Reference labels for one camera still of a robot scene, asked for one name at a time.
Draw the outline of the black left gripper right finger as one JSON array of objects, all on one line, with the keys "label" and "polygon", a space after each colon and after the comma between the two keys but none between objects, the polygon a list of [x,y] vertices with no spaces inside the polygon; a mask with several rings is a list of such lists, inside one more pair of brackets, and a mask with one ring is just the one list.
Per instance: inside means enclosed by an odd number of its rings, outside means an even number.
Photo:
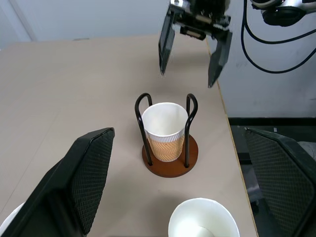
[{"label": "black left gripper right finger", "polygon": [[285,237],[316,235],[316,161],[294,139],[247,128],[245,139],[262,195]]}]

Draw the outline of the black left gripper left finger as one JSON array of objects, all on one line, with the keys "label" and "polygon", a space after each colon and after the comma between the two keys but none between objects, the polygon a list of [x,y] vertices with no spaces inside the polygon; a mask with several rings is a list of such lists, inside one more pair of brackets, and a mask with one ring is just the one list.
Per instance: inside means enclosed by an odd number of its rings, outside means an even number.
[{"label": "black left gripper left finger", "polygon": [[41,179],[3,237],[85,237],[106,184],[115,130],[89,132]]}]

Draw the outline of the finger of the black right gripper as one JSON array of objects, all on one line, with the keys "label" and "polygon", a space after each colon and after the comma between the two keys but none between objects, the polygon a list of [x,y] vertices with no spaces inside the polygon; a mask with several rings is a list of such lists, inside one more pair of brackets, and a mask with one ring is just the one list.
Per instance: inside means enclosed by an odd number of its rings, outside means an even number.
[{"label": "finger of the black right gripper", "polygon": [[210,56],[208,67],[208,87],[211,88],[219,78],[228,61],[233,33],[223,31],[215,35],[217,40],[216,50]]},{"label": "finger of the black right gripper", "polygon": [[159,69],[161,75],[165,74],[175,34],[180,32],[181,25],[179,20],[183,12],[183,9],[177,6],[169,6],[164,18],[158,42]]}]

